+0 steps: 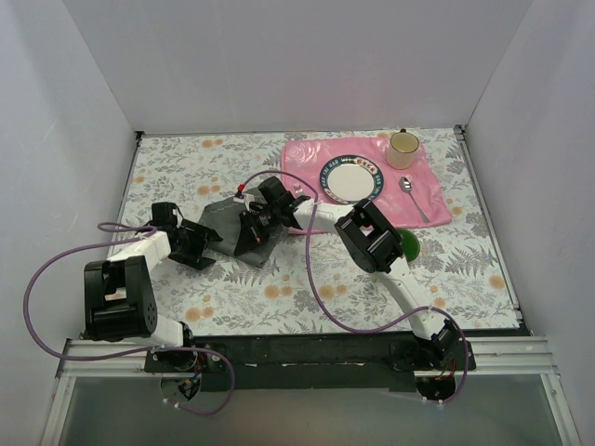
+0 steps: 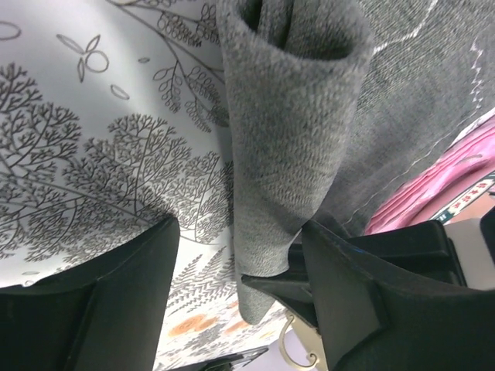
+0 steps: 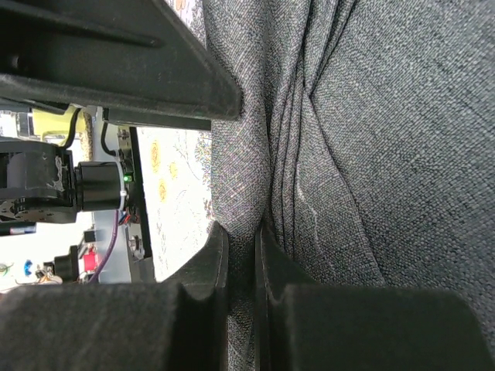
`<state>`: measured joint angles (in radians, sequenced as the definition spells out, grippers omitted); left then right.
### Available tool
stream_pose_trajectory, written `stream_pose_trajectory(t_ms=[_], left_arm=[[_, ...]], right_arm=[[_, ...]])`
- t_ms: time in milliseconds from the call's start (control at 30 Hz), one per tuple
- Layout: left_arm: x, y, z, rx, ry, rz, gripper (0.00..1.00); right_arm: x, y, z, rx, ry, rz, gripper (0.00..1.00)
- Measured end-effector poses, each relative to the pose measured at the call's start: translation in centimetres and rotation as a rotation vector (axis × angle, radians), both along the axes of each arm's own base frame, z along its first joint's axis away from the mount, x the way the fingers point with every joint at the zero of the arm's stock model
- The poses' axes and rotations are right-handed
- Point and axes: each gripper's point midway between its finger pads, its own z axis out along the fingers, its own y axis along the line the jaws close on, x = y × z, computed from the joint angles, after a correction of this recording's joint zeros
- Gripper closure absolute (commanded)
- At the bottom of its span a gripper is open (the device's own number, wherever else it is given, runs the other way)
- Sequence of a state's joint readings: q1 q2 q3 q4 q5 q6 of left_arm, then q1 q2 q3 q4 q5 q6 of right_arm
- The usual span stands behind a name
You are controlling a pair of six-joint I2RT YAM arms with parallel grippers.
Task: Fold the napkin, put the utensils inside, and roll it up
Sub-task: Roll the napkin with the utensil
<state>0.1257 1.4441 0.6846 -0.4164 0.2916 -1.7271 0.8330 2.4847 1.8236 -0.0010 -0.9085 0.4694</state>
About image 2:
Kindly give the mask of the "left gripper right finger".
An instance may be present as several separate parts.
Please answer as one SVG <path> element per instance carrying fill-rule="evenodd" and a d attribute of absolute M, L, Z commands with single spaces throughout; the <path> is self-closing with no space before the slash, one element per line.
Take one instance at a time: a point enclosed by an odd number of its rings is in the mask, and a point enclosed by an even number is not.
<path fill-rule="evenodd" d="M 492 370 L 494 293 L 388 263 L 317 222 L 302 247 L 331 370 Z"/>

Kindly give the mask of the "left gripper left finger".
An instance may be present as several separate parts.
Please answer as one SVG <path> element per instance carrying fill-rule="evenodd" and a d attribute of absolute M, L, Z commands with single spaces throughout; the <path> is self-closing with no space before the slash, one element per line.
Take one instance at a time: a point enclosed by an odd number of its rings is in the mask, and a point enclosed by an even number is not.
<path fill-rule="evenodd" d="M 1 290 L 3 370 L 150 370 L 178 252 L 169 217 L 30 286 Z"/>

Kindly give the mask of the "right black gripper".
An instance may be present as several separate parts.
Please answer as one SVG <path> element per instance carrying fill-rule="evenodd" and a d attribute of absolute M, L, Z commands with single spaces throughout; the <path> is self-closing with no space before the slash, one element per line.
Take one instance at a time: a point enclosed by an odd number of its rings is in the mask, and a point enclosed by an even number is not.
<path fill-rule="evenodd" d="M 404 287 L 407 280 L 468 288 L 494 287 L 494 212 L 443 225 L 422 222 L 346 238 L 342 250 L 372 278 Z"/>

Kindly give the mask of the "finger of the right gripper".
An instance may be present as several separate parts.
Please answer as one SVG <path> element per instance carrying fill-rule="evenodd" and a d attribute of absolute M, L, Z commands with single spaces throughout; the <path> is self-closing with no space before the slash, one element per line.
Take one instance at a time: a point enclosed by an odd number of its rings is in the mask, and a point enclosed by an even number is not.
<path fill-rule="evenodd" d="M 243 275 L 241 281 L 274 298 L 309 327 L 319 327 L 307 273 L 286 271 L 274 277 Z"/>

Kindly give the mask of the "grey cloth napkin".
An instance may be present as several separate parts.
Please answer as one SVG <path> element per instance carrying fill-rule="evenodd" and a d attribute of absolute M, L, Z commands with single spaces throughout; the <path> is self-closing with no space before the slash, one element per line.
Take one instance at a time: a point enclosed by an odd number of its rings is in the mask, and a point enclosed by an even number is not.
<path fill-rule="evenodd" d="M 494 113 L 492 1 L 218 1 L 236 276 L 272 277 L 304 223 L 362 234 Z"/>

